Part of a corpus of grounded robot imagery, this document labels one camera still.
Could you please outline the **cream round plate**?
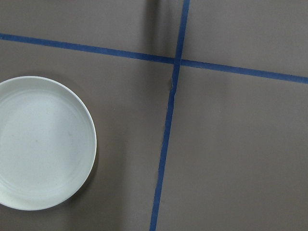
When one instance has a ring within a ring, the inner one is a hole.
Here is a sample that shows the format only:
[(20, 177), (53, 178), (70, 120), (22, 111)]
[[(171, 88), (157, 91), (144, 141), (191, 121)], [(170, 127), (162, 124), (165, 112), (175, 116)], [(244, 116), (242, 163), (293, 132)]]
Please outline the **cream round plate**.
[(42, 210), (74, 195), (97, 149), (91, 115), (63, 84), (15, 77), (0, 84), (0, 203)]

